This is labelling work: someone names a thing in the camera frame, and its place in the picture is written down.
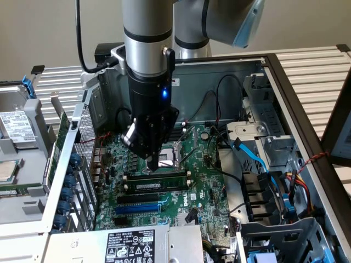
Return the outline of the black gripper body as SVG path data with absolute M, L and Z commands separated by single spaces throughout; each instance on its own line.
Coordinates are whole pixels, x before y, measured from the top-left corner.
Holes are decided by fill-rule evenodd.
M 155 140 L 157 115 L 171 105 L 171 79 L 167 73 L 149 78 L 129 71 L 128 85 L 133 123 L 147 124 Z

